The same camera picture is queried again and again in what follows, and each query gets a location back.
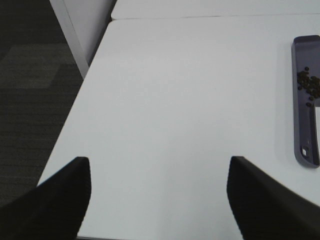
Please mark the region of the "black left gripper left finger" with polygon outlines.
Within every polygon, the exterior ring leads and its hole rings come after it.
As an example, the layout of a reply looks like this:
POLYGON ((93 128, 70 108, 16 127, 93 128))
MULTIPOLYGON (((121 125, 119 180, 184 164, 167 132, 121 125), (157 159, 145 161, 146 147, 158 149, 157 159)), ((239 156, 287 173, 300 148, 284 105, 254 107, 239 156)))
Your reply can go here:
POLYGON ((2 240, 75 240, 92 193, 90 162, 76 157, 46 181, 1 207, 2 240))

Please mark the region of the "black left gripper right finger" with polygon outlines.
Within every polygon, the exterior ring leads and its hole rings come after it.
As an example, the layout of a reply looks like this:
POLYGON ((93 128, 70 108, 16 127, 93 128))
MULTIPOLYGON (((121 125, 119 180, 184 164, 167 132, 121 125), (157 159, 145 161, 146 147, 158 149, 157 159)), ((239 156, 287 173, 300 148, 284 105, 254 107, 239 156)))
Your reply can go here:
POLYGON ((244 240, 320 238, 320 207, 243 156, 230 159, 226 193, 244 240))

